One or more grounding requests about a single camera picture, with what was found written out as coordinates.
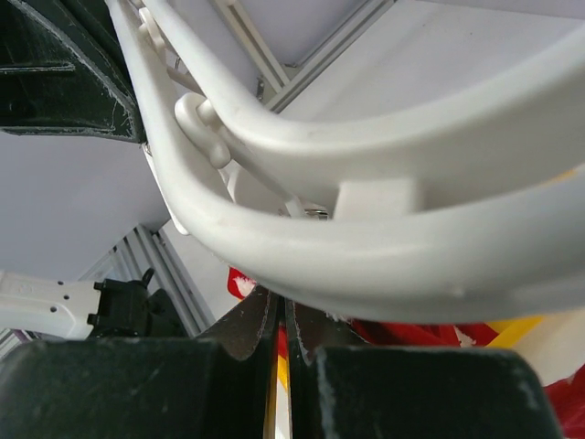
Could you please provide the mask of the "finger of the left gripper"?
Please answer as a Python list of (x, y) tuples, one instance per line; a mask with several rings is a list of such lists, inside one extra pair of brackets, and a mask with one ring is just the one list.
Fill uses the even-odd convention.
[(105, 2), (2, 2), (1, 129), (144, 142)]

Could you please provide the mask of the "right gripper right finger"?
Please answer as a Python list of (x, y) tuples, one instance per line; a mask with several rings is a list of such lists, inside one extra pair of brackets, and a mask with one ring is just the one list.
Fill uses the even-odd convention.
[(560, 438), (536, 373), (510, 350), (381, 347), (284, 302), (293, 438)]

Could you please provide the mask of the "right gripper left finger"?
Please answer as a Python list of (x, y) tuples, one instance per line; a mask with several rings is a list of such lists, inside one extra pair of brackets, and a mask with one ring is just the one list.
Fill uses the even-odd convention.
[(272, 438), (279, 298), (194, 338), (35, 341), (1, 363), (4, 438)]

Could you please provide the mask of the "white plastic clip hanger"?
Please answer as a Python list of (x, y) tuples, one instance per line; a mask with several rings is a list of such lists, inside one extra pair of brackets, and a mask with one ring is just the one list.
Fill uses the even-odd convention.
[(294, 301), (451, 323), (584, 304), (584, 4), (399, 1), (281, 112), (165, 1), (110, 1), (178, 228)]

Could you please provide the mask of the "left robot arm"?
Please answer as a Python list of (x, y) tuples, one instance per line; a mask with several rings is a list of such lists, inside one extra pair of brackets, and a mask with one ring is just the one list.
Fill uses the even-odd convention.
[[(102, 1), (1, 4), (1, 130), (144, 142), (133, 86)], [(196, 334), (177, 290), (151, 291), (153, 277), (153, 268), (127, 282), (68, 283), (2, 272), (1, 324), (65, 339)]]

